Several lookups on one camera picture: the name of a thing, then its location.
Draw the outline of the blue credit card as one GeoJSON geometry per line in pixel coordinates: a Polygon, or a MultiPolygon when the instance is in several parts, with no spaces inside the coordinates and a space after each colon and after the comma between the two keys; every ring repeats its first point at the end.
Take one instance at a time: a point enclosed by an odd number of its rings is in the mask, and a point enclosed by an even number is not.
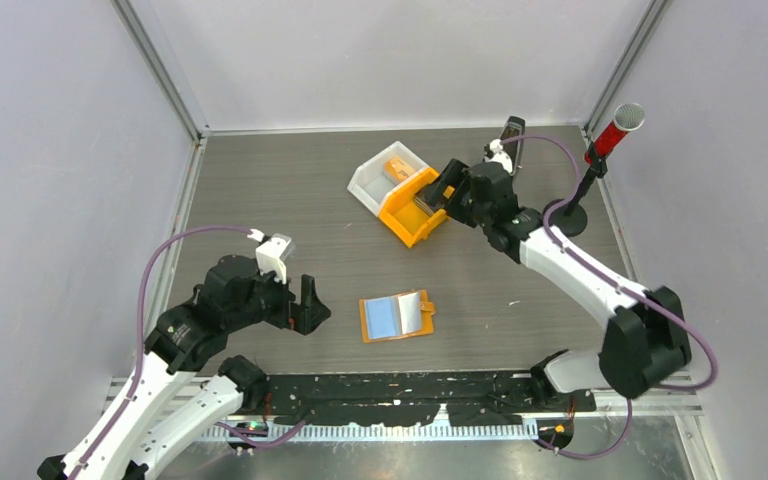
{"type": "Polygon", "coordinates": [[[394,337],[400,326],[397,305],[392,297],[375,298],[364,301],[367,337],[380,340],[394,337]]]}

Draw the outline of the orange card holder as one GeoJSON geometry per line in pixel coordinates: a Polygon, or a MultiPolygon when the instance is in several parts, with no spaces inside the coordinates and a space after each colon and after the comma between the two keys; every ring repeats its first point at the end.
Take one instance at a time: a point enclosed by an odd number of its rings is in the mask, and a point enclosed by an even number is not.
{"type": "Polygon", "coordinates": [[[436,306],[426,290],[360,299],[362,341],[370,344],[430,335],[435,313],[436,306]]]}

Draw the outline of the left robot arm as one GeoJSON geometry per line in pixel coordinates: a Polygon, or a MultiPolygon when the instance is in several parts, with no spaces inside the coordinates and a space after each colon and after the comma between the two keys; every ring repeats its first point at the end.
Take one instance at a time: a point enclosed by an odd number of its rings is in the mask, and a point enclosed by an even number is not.
{"type": "Polygon", "coordinates": [[[330,309],[313,276],[294,294],[278,270],[246,256],[227,255],[210,268],[185,302],[163,312],[143,344],[136,368],[90,433],[66,454],[48,457],[41,479],[154,479],[210,425],[235,411],[258,412],[267,375],[242,355],[226,359],[208,390],[166,419],[176,394],[227,346],[231,334],[267,323],[309,335],[330,309]]]}

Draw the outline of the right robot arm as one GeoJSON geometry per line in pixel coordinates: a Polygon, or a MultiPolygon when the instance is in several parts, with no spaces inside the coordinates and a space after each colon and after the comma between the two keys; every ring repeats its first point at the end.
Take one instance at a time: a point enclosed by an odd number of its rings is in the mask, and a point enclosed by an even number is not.
{"type": "Polygon", "coordinates": [[[677,294],[613,272],[558,228],[545,227],[539,211],[520,205],[501,164],[453,159],[417,196],[432,211],[481,229],[495,250],[551,281],[602,329],[598,350],[563,350],[531,368],[531,397],[540,408],[556,410],[571,392],[593,388],[636,399],[690,362],[689,335],[673,320],[682,312],[677,294]]]}

